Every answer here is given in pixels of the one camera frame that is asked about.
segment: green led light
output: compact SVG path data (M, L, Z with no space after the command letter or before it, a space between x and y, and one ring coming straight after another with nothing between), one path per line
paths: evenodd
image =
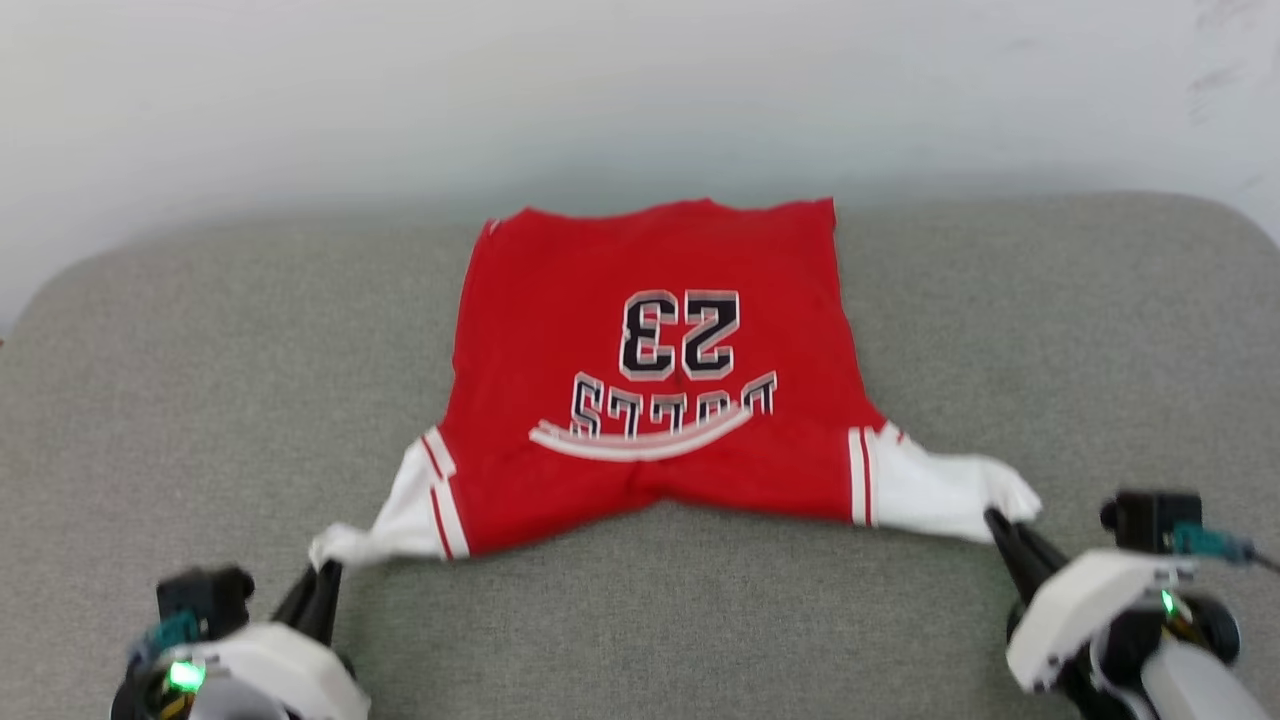
M186 693L193 693L205 684L205 669L191 662L174 662L169 667L169 684Z

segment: basketball jersey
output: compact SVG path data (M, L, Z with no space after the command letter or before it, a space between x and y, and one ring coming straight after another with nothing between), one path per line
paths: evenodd
M835 225L829 200L488 223L444 418L312 561L484 555L662 498L973 541L988 506L1033 518L1012 469L928 454L867 398Z

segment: gray fabric surface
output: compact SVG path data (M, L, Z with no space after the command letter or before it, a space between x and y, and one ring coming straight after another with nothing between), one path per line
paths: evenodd
M253 610L367 525L440 416L479 225L257 223L83 263L0 350L0 707L105 716L152 585L238 561ZM1019 468L1065 550L1117 486L1203 491L1280 551L1280 254L1240 217L1116 195L841 214L869 393ZM1212 568L1272 712L1280 582ZM378 719L1071 717L1004 666L996 552L677 506L457 566L349 578Z

